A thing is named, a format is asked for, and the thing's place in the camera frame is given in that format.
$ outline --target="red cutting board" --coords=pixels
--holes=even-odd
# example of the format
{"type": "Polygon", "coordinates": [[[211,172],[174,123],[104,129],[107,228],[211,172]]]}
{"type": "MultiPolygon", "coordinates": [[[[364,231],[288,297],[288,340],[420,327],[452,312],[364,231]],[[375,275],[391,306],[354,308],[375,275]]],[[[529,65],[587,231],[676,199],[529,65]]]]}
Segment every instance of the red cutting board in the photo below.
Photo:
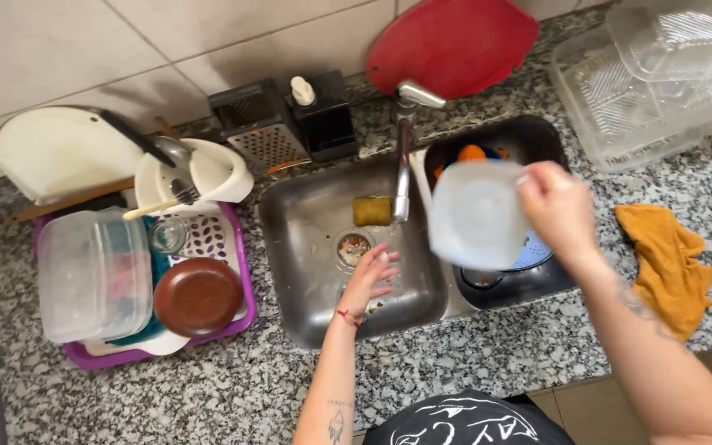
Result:
{"type": "Polygon", "coordinates": [[[378,36],[365,71],[386,94],[408,79],[445,99],[468,96],[510,76],[538,32],[510,0],[422,0],[378,36]]]}

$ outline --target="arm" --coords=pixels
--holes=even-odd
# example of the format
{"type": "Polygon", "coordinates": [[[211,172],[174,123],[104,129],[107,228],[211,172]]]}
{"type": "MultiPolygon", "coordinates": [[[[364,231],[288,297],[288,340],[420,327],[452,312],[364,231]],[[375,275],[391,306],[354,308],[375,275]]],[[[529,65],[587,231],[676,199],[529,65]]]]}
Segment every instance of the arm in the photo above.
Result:
{"type": "Polygon", "coordinates": [[[586,185],[550,162],[519,184],[527,217],[585,294],[611,369],[653,443],[712,443],[712,374],[603,258],[586,185]]]}
{"type": "Polygon", "coordinates": [[[372,289],[376,281],[391,278],[398,269],[387,269],[398,253],[386,253],[387,243],[365,253],[342,294],[326,331],[315,374],[302,415],[293,435],[294,445],[326,443],[351,445],[354,427],[356,329],[371,298],[388,294],[390,287],[372,289]]]}

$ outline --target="stacked plastic containers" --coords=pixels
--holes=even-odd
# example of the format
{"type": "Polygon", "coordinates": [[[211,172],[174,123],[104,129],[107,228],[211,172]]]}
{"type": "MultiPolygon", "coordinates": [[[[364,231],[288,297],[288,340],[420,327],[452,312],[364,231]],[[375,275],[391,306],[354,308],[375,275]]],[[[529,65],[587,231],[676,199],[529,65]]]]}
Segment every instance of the stacked plastic containers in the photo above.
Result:
{"type": "Polygon", "coordinates": [[[550,67],[589,160],[618,172],[712,134],[712,0],[626,0],[550,67]]]}
{"type": "Polygon", "coordinates": [[[80,211],[57,218],[37,247],[40,317],[56,343],[114,340],[137,333],[153,314],[150,250],[141,218],[80,211]]]}

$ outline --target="double sink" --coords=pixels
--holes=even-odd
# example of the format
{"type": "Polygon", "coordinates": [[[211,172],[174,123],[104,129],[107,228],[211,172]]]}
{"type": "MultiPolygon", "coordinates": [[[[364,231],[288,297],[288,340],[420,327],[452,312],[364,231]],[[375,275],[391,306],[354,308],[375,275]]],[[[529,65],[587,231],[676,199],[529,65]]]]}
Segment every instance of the double sink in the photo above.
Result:
{"type": "Polygon", "coordinates": [[[394,194],[395,154],[332,167],[266,191],[260,221],[282,324],[294,343],[306,349],[321,347],[353,271],[338,254],[338,245],[353,234],[373,246],[388,241],[390,250],[400,252],[396,266],[400,274],[391,279],[393,291],[370,301],[358,339],[526,302],[574,286],[553,257],[523,271],[496,272],[490,286],[483,287],[468,280],[468,271],[430,252],[425,207],[435,186],[433,171],[468,144],[501,148],[509,153],[509,160],[522,165],[549,160],[567,168],[555,128],[537,116],[518,116],[439,140],[412,154],[418,168],[412,175],[407,222],[387,227],[353,225],[353,199],[394,194]]]}

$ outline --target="faucet handle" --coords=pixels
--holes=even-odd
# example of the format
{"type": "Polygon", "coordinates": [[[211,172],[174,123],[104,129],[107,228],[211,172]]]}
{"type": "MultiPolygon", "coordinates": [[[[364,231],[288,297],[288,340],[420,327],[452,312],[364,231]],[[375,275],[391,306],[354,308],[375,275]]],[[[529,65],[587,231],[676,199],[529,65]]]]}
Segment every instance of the faucet handle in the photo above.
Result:
{"type": "Polygon", "coordinates": [[[397,84],[397,95],[408,99],[416,104],[425,105],[431,108],[443,108],[447,101],[441,97],[430,93],[410,80],[404,80],[397,84]]]}

